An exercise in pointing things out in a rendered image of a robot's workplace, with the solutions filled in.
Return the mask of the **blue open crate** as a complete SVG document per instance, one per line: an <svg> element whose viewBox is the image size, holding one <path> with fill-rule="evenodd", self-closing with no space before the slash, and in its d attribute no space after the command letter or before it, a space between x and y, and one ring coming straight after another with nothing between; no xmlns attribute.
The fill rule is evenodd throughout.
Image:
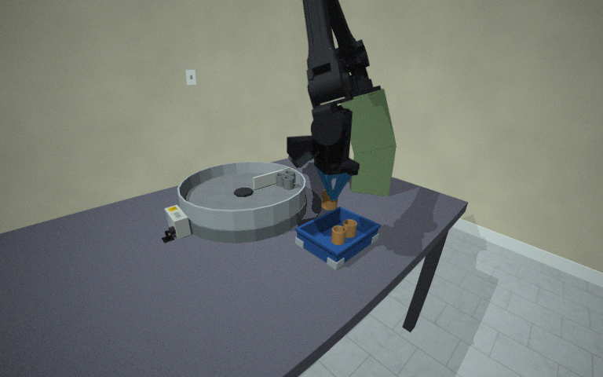
<svg viewBox="0 0 603 377"><path fill-rule="evenodd" d="M356 235L353 238L346 237L342 245L333 244L331 242L332 228L336 225L343 226L344 220L348 219L356 221ZM343 207L338 207L295 228L297 232L295 243L336 270L365 247L378 240L379 228L378 223Z"/></svg>

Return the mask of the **bronze bushing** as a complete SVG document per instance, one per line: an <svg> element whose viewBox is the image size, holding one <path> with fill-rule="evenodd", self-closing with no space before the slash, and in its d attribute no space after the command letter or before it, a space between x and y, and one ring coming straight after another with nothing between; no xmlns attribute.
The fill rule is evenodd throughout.
<svg viewBox="0 0 603 377"><path fill-rule="evenodd" d="M336 232L335 232L336 231ZM332 228L331 242L336 245L342 245L345 242L346 228L336 225Z"/></svg>
<svg viewBox="0 0 603 377"><path fill-rule="evenodd" d="M350 226L350 225L352 225L352 226ZM356 235L356 226L357 226L356 221L351 220L351 219L344 220L343 227L346 228L345 237L353 238Z"/></svg>
<svg viewBox="0 0 603 377"><path fill-rule="evenodd" d="M338 205L338 199L331 200L326 189L322 191L321 207L325 210L335 210Z"/></svg>

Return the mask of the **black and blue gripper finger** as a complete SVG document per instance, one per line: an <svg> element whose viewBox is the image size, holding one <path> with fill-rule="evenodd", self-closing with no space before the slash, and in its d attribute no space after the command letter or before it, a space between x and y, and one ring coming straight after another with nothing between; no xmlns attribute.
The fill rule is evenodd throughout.
<svg viewBox="0 0 603 377"><path fill-rule="evenodd" d="M324 185L324 187L325 187L325 189L326 189L326 191L327 191L327 187L326 187L326 185L325 185L325 181L324 181L324 179L323 179L323 175L322 175L322 173L323 173L323 172L322 172L321 170L319 170L318 168L317 168L317 171L318 171L318 174L319 174L319 176L320 176L320 178L321 178L321 180L322 180L322 182L323 182L323 185ZM334 194L336 193L337 188L338 188L338 186L339 186L339 184L340 184L341 180L342 180L342 178L336 178L336 182L335 182L335 186L334 186L334 190L333 190ZM328 191L327 191L327 194L328 194ZM329 195L329 194L328 194L328 195Z"/></svg>
<svg viewBox="0 0 603 377"><path fill-rule="evenodd" d="M323 175L323 179L325 181L325 185L327 187L327 191L328 191L328 194L329 194L329 197L331 200L336 200L339 197L341 191L343 190L343 188L345 187L345 185L347 184L349 179L352 177L347 173L332 174L332 175L326 175L326 174L322 173L322 175ZM332 184L331 184L331 181L334 178L342 178L335 194L333 193L333 188L332 188Z"/></svg>

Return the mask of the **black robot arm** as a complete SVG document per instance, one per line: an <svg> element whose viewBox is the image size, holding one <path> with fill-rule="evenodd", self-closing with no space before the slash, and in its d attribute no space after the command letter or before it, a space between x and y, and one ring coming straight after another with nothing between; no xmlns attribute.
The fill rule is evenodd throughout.
<svg viewBox="0 0 603 377"><path fill-rule="evenodd" d="M339 1L302 1L309 43L307 79L313 121L312 135L287 137L288 158L297 168L315 157L327 165L342 163L344 139L340 138L351 135L353 111L338 104L381 89L373 87L368 78L367 51L362 39L356 41L351 34ZM331 29L338 43L336 49ZM342 97L345 98L332 101ZM328 101L332 102L322 104Z"/></svg>

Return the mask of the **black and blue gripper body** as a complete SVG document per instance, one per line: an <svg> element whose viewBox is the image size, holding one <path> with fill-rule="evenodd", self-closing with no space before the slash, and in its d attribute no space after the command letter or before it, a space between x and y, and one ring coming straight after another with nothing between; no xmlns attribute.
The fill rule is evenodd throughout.
<svg viewBox="0 0 603 377"><path fill-rule="evenodd" d="M358 175L358 170L360 169L360 164L353 159L349 158L349 148L350 148L350 138L351 135L341 137L340 139L344 139L344 148L343 148L343 160L342 163L337 164L329 164L327 165L317 157L314 158L314 166L321 170L326 175L332 174L349 174L350 176ZM342 170L341 170L342 169Z"/></svg>

